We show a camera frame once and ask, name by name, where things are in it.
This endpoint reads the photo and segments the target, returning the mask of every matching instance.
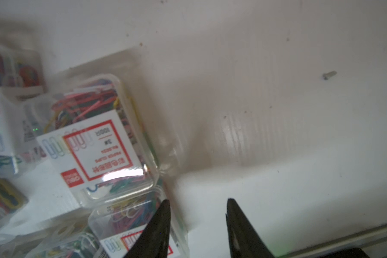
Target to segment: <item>white wall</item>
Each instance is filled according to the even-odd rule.
[[[127,49],[191,257],[229,256],[228,197],[275,255],[387,223],[387,0],[0,0],[2,20],[48,78]],[[3,232],[77,208],[50,170],[16,181]]]

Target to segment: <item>red label border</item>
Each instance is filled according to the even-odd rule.
[[[103,174],[101,174],[101,175],[97,175],[97,176],[94,176],[94,177],[91,178],[91,177],[89,177],[89,175],[86,173],[86,170],[84,170],[84,168],[83,168],[83,166],[82,166],[82,163],[80,163],[80,161],[79,161],[79,159],[77,158],[77,156],[76,156],[74,150],[70,147],[70,144],[68,143],[67,138],[76,136],[76,135],[81,134],[81,133],[83,133],[83,132],[86,132],[86,131],[89,131],[89,130],[92,130],[92,129],[94,129],[94,128],[101,127],[101,126],[104,126],[104,125],[107,125],[107,124],[110,124],[110,125],[112,126],[112,129],[113,129],[113,131],[114,131],[114,134],[115,134],[115,136],[117,137],[118,142],[119,142],[120,146],[122,147],[122,150],[123,150],[123,152],[124,152],[124,154],[125,154],[127,160],[129,161],[129,165],[123,166],[123,167],[120,167],[120,168],[117,168],[117,169],[114,169],[114,170],[112,170],[112,171],[108,171],[108,172],[106,172],[106,173],[103,173]],[[104,121],[104,122],[102,122],[102,123],[98,123],[98,124],[93,125],[93,126],[90,126],[90,127],[88,127],[88,128],[84,128],[84,129],[82,129],[82,130],[79,130],[79,131],[73,132],[73,133],[71,133],[71,134],[65,135],[65,136],[63,136],[63,140],[65,141],[66,146],[69,148],[70,152],[71,152],[72,155],[73,155],[73,158],[75,158],[77,164],[79,165],[80,169],[82,170],[83,174],[86,176],[86,178],[87,178],[88,181],[92,181],[92,180],[101,178],[102,176],[104,176],[104,175],[106,175],[107,173],[110,173],[110,172],[118,171],[118,170],[121,170],[121,169],[124,169],[124,168],[130,168],[130,167],[133,167],[132,160],[129,158],[129,154],[128,154],[127,151],[126,151],[126,148],[124,147],[123,142],[122,142],[122,140],[120,139],[119,134],[118,134],[118,132],[117,132],[117,130],[116,130],[116,128],[115,128],[114,123],[112,122],[112,120],[107,120],[107,121]]]
[[[127,250],[128,252],[129,252],[129,247],[128,247],[128,245],[126,245],[126,243],[124,242],[124,239],[127,238],[127,237],[131,237],[131,236],[133,236],[133,235],[139,234],[139,233],[142,234],[142,232],[143,232],[143,230],[138,231],[138,232],[135,232],[135,233],[130,234],[130,235],[127,235],[127,236],[123,236],[123,237],[120,238],[120,240],[122,240],[122,243],[123,243],[123,245],[125,246],[125,248],[126,248],[126,250]],[[169,253],[168,255],[173,254],[173,251],[172,251],[172,248],[170,248],[170,245],[168,245],[168,248],[169,248],[169,251],[170,251],[170,253]]]

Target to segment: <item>red logo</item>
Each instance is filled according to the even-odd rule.
[[[142,232],[143,230],[120,238],[124,246],[126,247],[126,250],[129,251],[132,248],[132,246],[136,243],[136,240],[138,240]],[[170,246],[168,246],[168,255],[171,255],[171,254],[173,254],[173,251],[170,248]]]
[[[76,185],[83,184],[83,179],[77,172],[76,168],[70,169],[61,173],[63,180],[67,183],[69,188],[72,188]]]

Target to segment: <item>white shelf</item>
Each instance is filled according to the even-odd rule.
[[[48,78],[126,49],[191,257],[229,256],[228,197],[275,255],[387,223],[387,1],[1,0],[2,19]],[[47,163],[15,184],[31,202],[3,232],[78,207]]]

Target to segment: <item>clear plastic container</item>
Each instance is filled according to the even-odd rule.
[[[26,258],[93,258],[99,248],[87,221],[81,219],[60,225]]]
[[[93,210],[89,226],[110,258],[122,258],[130,250],[166,198],[159,180],[155,188],[138,197]],[[168,257],[189,257],[187,231],[173,209],[170,224]]]
[[[26,197],[11,183],[0,179],[0,228],[27,203]]]
[[[43,157],[18,106],[43,93],[40,67],[36,52],[0,46],[0,178],[31,170]]]
[[[0,234],[0,258],[25,258],[48,233],[48,230],[42,230],[19,236]]]
[[[0,45],[0,86],[32,87],[43,85],[40,56],[31,50],[16,50]]]
[[[95,207],[155,186],[155,152],[114,75],[97,75],[70,92],[28,100],[24,111],[39,144],[82,206]],[[109,121],[111,127],[99,127]],[[123,161],[129,165],[121,166]]]

